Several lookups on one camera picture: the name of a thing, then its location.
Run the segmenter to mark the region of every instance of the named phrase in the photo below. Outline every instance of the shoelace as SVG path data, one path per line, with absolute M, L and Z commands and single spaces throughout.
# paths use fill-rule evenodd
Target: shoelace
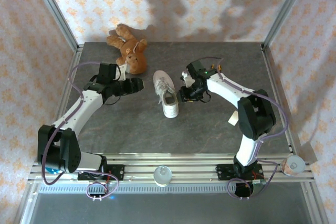
M 166 91 L 169 91 L 171 94 L 176 94 L 175 89 L 170 87 L 167 82 L 164 81 L 164 78 L 160 78 L 157 89 L 156 89 L 156 94 L 160 95 L 160 93 L 164 93 Z

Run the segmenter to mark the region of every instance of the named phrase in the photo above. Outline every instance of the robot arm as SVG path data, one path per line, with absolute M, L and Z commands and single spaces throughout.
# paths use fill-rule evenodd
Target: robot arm
M 199 61 L 187 66 L 190 76 L 182 73 L 186 86 L 181 87 L 177 97 L 182 102 L 202 101 L 204 92 L 220 95 L 238 109 L 239 128 L 243 133 L 242 142 L 234 159 L 234 170 L 238 176 L 248 172 L 256 165 L 254 153 L 259 139 L 267 134 L 276 123 L 271 104 L 254 95 L 238 91 L 219 77 L 216 69 L 206 70 Z M 222 77 L 230 83 L 253 93 L 267 95 L 264 90 L 254 91 Z
M 41 164 L 43 152 L 55 129 L 72 112 L 75 114 L 57 132 L 48 150 L 46 167 L 73 173 L 76 170 L 103 170 L 106 159 L 103 156 L 84 153 L 78 145 L 78 135 L 83 126 L 109 97 L 122 96 L 139 92 L 144 88 L 140 78 L 126 79 L 129 65 L 118 67 L 116 64 L 101 63 L 96 82 L 88 82 L 83 91 L 83 104 L 78 109 L 82 98 L 79 98 L 69 111 L 52 125 L 43 125 L 38 131 L 37 159 Z

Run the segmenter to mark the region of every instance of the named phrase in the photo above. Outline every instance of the white sneaker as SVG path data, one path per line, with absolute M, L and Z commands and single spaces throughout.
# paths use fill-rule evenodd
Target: white sneaker
M 154 73 L 153 82 L 156 94 L 160 97 L 159 104 L 162 103 L 164 115 L 167 118 L 177 117 L 179 102 L 172 79 L 166 72 L 158 70 Z

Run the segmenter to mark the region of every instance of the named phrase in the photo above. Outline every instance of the floral wallpaper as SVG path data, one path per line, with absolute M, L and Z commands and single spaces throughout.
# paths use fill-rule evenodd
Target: floral wallpaper
M 119 23 L 149 41 L 263 41 L 284 0 L 56 0 L 78 43 Z
M 291 111 L 291 128 L 305 159 L 317 160 L 311 167 L 329 221 L 334 223 L 336 0 L 297 0 L 270 48 Z
M 43 0 L 0 0 L 0 216 L 12 223 L 72 50 Z

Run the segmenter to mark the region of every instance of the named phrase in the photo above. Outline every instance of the brown teddy bear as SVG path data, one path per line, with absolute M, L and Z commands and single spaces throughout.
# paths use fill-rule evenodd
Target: brown teddy bear
M 128 63 L 132 74 L 144 73 L 147 69 L 147 62 L 143 51 L 147 46 L 147 41 L 145 39 L 138 41 L 125 25 L 118 25 L 115 30 L 118 36 L 111 35 L 106 40 L 108 45 L 120 49 L 121 57 L 115 62 L 118 65 Z

